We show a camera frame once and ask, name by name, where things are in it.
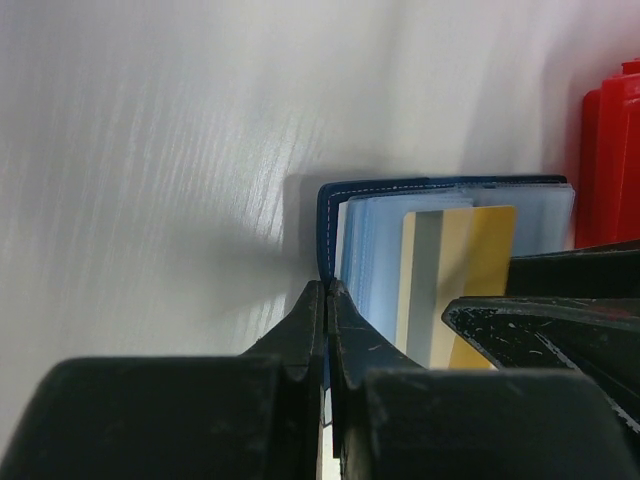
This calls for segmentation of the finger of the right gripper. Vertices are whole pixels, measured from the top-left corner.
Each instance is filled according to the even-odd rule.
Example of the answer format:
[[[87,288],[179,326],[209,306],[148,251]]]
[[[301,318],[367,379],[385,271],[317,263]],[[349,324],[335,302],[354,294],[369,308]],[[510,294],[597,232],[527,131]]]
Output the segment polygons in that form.
[[[463,297],[443,322],[497,368],[571,369],[589,376],[639,432],[639,300]]]
[[[508,296],[635,299],[639,296],[637,240],[510,262]]]

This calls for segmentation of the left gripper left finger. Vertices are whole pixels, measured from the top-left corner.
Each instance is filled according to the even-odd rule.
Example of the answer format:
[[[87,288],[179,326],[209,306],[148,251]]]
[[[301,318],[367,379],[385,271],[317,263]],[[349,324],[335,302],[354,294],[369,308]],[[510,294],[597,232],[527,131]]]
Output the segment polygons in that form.
[[[324,287],[312,281],[237,356],[58,363],[10,441],[10,477],[316,478],[324,316]]]

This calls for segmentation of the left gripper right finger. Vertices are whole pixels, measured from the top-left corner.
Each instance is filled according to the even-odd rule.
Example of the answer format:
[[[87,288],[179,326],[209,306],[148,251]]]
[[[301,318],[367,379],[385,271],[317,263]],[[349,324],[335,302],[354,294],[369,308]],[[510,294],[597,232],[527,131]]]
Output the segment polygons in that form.
[[[333,452],[345,479],[635,479],[602,390],[567,369],[427,370],[326,298]]]

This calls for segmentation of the red plastic bin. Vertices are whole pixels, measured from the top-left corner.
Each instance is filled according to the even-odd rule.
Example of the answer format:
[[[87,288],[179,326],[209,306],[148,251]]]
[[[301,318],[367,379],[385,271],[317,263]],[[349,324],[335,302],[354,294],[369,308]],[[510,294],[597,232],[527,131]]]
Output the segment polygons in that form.
[[[639,238],[639,60],[582,103],[575,246]]]

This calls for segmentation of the gold credit card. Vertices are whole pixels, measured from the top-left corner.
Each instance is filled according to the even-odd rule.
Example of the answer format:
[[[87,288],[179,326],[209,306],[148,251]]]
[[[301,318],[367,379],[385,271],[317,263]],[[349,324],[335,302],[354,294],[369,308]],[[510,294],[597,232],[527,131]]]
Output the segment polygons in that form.
[[[428,369],[493,365],[442,320],[464,296],[505,293],[513,206],[410,212],[403,220],[395,346]]]

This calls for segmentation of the blue leather card holder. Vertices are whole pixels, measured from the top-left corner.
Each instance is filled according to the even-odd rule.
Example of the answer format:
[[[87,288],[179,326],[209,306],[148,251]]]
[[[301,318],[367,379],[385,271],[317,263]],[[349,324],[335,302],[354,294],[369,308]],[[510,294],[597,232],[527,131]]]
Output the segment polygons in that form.
[[[574,189],[561,176],[378,179],[330,183],[317,198],[317,263],[395,346],[403,220],[410,212],[513,206],[511,259],[561,251]]]

